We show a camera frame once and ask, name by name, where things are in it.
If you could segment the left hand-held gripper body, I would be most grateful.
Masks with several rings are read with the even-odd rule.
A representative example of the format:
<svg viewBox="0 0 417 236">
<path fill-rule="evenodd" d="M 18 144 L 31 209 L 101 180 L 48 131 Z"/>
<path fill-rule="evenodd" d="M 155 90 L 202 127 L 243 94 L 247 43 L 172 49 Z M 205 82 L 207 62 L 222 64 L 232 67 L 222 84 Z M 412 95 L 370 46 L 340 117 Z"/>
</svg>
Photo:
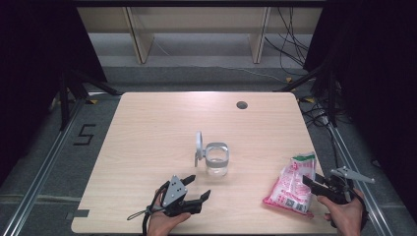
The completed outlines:
<svg viewBox="0 0 417 236">
<path fill-rule="evenodd" d="M 173 175 L 169 181 L 166 192 L 162 195 L 161 207 L 162 212 L 173 217 L 184 212 L 190 214 L 200 213 L 202 210 L 201 200 L 185 201 L 188 193 L 187 185 L 183 185 L 181 179 Z"/>
</svg>

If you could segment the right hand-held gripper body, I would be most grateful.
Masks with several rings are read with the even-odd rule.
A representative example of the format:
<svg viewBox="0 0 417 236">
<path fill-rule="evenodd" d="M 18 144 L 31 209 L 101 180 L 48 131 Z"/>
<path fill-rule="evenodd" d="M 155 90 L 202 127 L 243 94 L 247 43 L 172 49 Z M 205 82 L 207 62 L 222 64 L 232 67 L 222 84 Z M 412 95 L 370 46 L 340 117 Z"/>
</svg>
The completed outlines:
<svg viewBox="0 0 417 236">
<path fill-rule="evenodd" d="M 354 199 L 354 181 L 375 183 L 374 178 L 355 172 L 346 166 L 332 169 L 330 173 L 331 175 L 326 177 L 328 184 L 324 185 L 330 190 L 328 198 L 338 205 L 348 204 Z"/>
</svg>

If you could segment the pink and white plastic bag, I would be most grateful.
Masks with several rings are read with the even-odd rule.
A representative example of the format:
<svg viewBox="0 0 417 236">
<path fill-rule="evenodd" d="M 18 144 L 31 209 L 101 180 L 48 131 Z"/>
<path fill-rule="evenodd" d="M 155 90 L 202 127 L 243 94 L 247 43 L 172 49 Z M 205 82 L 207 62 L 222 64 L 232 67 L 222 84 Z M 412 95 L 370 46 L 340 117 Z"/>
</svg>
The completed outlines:
<svg viewBox="0 0 417 236">
<path fill-rule="evenodd" d="M 316 163 L 316 155 L 313 151 L 291 157 L 289 163 L 280 171 L 263 203 L 270 207 L 281 207 L 311 216 L 309 208 L 312 203 L 312 192 L 303 183 L 303 178 L 312 179 L 316 176 Z"/>
</svg>

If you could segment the clear jar with grey lid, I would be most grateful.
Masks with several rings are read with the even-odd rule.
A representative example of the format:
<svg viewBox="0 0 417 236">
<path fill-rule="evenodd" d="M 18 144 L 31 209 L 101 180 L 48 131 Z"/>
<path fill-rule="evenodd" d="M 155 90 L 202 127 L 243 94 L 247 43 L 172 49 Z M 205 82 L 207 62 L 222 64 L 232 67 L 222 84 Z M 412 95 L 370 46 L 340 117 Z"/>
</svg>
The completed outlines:
<svg viewBox="0 0 417 236">
<path fill-rule="evenodd" d="M 226 143 L 216 142 L 204 145 L 202 132 L 197 132 L 195 166 L 204 160 L 208 175 L 224 176 L 228 171 L 229 159 L 229 147 Z"/>
</svg>

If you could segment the person's right hand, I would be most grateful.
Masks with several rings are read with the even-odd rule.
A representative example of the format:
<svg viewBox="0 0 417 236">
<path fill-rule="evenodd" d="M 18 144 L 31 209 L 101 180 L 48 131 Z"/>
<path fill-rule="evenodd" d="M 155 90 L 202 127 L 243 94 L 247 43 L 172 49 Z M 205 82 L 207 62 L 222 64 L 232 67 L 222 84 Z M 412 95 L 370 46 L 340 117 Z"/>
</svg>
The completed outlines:
<svg viewBox="0 0 417 236">
<path fill-rule="evenodd" d="M 364 208 L 358 198 L 347 205 L 337 205 L 325 196 L 317 196 L 317 201 L 328 209 L 324 219 L 334 222 L 338 236 L 361 236 Z"/>
</svg>

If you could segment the person's left hand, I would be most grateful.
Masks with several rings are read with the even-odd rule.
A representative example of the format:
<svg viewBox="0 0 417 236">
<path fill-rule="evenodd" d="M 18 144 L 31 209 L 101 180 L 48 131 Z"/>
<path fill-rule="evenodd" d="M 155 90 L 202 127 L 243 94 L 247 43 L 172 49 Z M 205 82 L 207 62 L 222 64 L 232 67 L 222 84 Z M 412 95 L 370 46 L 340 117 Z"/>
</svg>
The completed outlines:
<svg viewBox="0 0 417 236">
<path fill-rule="evenodd" d="M 163 212 L 155 212 L 150 216 L 148 236 L 168 236 L 169 233 L 179 224 L 188 220 L 191 214 L 188 212 L 169 217 Z"/>
</svg>

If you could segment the black metal stand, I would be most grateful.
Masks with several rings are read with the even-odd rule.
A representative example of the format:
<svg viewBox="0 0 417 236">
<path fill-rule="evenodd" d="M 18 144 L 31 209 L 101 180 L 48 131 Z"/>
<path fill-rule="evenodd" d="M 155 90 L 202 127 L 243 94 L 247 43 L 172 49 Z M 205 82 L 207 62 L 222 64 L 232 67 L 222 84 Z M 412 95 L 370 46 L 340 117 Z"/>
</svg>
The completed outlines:
<svg viewBox="0 0 417 236">
<path fill-rule="evenodd" d="M 89 96 L 85 84 L 103 90 L 111 95 L 122 95 L 122 92 L 105 85 L 104 83 L 90 77 L 88 74 L 79 70 L 66 70 L 60 77 L 60 107 L 61 107 L 61 130 L 64 130 L 70 121 L 70 108 L 68 91 L 71 92 L 75 99 L 86 100 Z"/>
<path fill-rule="evenodd" d="M 315 78 L 316 81 L 312 87 L 314 94 L 327 91 L 328 95 L 328 119 L 333 126 L 337 126 L 335 118 L 335 77 L 333 73 L 332 63 L 323 62 L 316 69 L 302 76 L 300 79 L 278 90 L 278 92 L 288 92 L 307 83 L 309 80 Z"/>
</svg>

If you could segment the dark curtain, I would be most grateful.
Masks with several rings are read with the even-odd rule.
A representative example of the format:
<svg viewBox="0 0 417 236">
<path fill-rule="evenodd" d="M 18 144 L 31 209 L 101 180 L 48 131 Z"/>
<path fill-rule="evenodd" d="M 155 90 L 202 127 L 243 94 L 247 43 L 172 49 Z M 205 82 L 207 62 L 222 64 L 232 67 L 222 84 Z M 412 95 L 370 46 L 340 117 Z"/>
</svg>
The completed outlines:
<svg viewBox="0 0 417 236">
<path fill-rule="evenodd" d="M 349 17 L 336 78 L 348 113 L 417 221 L 417 0 L 327 0 L 305 68 L 318 67 Z"/>
<path fill-rule="evenodd" d="M 0 0 L 0 186 L 69 70 L 106 80 L 73 0 Z"/>
</svg>

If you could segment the wooden shelf unit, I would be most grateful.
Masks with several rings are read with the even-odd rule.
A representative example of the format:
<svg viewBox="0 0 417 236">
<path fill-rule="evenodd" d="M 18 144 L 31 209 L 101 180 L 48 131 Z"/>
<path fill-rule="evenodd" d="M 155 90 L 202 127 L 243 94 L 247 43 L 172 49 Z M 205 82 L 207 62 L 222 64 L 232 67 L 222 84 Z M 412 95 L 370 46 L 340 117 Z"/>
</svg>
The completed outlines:
<svg viewBox="0 0 417 236">
<path fill-rule="evenodd" d="M 137 61 L 147 62 L 157 33 L 244 33 L 253 62 L 261 62 L 265 36 L 292 28 L 315 32 L 322 10 L 302 7 L 80 7 L 88 32 L 131 36 Z"/>
</svg>

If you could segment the aluminium floor rail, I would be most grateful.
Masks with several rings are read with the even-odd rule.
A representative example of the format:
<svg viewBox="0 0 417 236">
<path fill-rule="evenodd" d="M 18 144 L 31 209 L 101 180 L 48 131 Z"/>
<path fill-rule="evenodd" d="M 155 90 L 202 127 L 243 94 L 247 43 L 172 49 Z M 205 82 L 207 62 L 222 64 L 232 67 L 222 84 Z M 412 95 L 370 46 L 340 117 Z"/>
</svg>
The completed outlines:
<svg viewBox="0 0 417 236">
<path fill-rule="evenodd" d="M 0 236 L 19 235 L 84 103 L 78 100 L 71 105 L 64 126 L 54 109 L 0 187 Z"/>
<path fill-rule="evenodd" d="M 355 162 L 352 152 L 346 145 L 346 142 L 341 136 L 339 130 L 333 125 L 329 125 L 329 131 L 332 137 L 335 139 L 335 145 L 337 149 L 340 151 L 340 158 L 342 163 L 352 171 L 361 174 L 360 165 Z M 362 180 L 354 180 L 354 183 L 355 187 L 362 191 L 365 195 L 364 202 L 366 204 L 366 208 L 369 211 L 369 219 L 372 221 L 378 236 L 393 236 L 393 231 L 387 223 L 386 216 L 382 212 L 382 208 L 378 205 L 376 195 L 374 195 L 371 191 L 373 184 Z"/>
</svg>

